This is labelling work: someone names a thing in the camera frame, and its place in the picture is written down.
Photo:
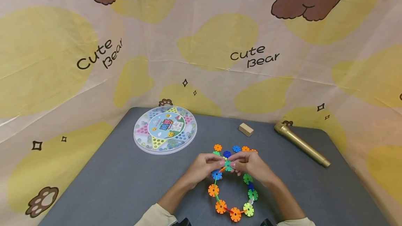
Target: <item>hand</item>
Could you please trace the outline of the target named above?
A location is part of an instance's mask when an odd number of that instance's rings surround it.
[[[242,171],[246,171],[264,186],[279,179],[256,152],[238,152],[229,157],[228,160],[232,162],[230,163],[233,168],[232,173],[236,171],[237,175],[240,176]]]
[[[200,181],[204,180],[211,172],[225,165],[225,159],[215,154],[199,154],[182,176],[182,181],[193,189]]]

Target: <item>gray table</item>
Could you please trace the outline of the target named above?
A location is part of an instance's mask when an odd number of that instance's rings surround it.
[[[292,130],[332,162],[323,168],[277,134],[272,124],[195,115],[198,131],[193,142],[172,155],[155,156],[141,151],[133,141],[133,126],[147,111],[132,108],[100,146],[87,165],[45,216],[40,226],[133,226],[143,213],[174,184],[200,152],[223,150],[234,145],[256,149],[261,158],[282,178],[300,206],[317,226],[389,225],[360,180],[347,165],[327,134],[321,130]],[[246,122],[251,137],[238,131]],[[188,218],[193,226],[231,225],[228,214],[215,211],[207,193],[212,179],[188,192],[175,215]],[[220,199],[229,207],[243,207],[247,188],[235,174],[224,173],[218,182]],[[265,218],[281,220],[269,191],[255,184],[259,199],[255,213],[237,225],[259,226]]]

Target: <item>round plastic container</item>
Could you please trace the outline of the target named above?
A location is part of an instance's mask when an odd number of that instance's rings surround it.
[[[193,114],[185,108],[168,105],[143,114],[135,123],[133,137],[141,150],[152,155],[168,155],[188,146],[196,133]]]

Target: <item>sleeve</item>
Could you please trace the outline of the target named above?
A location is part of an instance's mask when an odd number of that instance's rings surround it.
[[[134,226],[171,226],[177,219],[159,204],[152,205]]]
[[[277,226],[315,226],[315,224],[306,217],[297,220],[281,221]]]

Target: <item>gold cylinder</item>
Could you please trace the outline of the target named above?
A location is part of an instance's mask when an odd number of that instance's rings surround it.
[[[315,149],[313,149],[309,144],[307,144],[305,141],[303,141],[299,136],[294,134],[288,126],[283,125],[282,123],[277,123],[274,126],[274,129],[284,136],[286,139],[289,141],[293,142],[296,146],[298,146],[301,150],[303,150],[306,154],[310,155],[316,162],[320,163],[324,167],[328,168],[331,163],[323,157],[319,152],[317,152]]]

